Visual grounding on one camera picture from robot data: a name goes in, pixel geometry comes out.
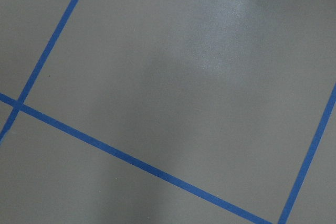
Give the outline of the blue tape line crosswise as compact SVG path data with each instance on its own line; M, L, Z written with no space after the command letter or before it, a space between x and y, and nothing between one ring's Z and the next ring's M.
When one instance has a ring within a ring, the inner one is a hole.
M46 114L43 114L27 105L19 105L18 101L1 93L1 101L10 105L13 108L16 108L19 110L19 112L24 112L35 119L42 121L68 135L71 135L95 148L98 148L99 150L106 152L128 164L131 164L153 176L156 176L184 191L189 192L192 195L195 195L205 201L210 202L213 205L216 205L220 208L225 209L226 211L229 211L243 219L246 219L252 223L269 223L266 219L263 219L259 216L256 216L252 214L251 212L244 210L243 208L240 208L234 204L231 204L213 194L210 194L190 183L187 183L171 174L168 174L146 162L143 162L119 149L116 149L92 136L89 136L79 130L74 129L73 127L64 124Z

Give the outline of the blue tape line lengthwise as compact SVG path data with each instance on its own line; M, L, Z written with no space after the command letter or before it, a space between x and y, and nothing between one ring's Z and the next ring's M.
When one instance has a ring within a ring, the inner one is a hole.
M289 216L292 212L293 206L297 200L297 197L301 191L301 187L304 183L304 180L307 176L307 173L309 171L310 165L314 159L315 153L319 147L320 141L323 137L323 134L325 132L325 129L328 125L330 116L332 114L333 108L335 105L335 84L334 87L330 93L330 96L328 98L328 101L326 103L326 106L323 110L323 114L321 116L321 119L319 121L318 127L315 131L315 134L312 138L312 141L309 145L309 148L307 150L307 153L304 157L304 160L301 164L301 167L299 169L299 172L297 174L297 177L295 179L295 182L292 186L292 189L289 193L289 196L286 200L286 203L284 205L284 208L281 212L281 215L278 219L278 223L285 224L287 223Z
M77 3L79 0L70 0L69 4L67 5L60 21L58 22L54 32L52 33L52 36L50 37L46 47L44 48L41 56L39 57L37 63L34 66L34 69L32 70L27 82L25 83L19 97L17 100L14 100L13 104L10 106L12 107L12 110L1 130L1 143L3 142L5 136L10 131L12 125L14 124L19 112L21 111L25 100L27 99L33 85L35 84L35 81L37 77L39 76L46 60L48 59L51 51L53 50L59 36L61 35L69 17L71 16L73 10L75 9Z

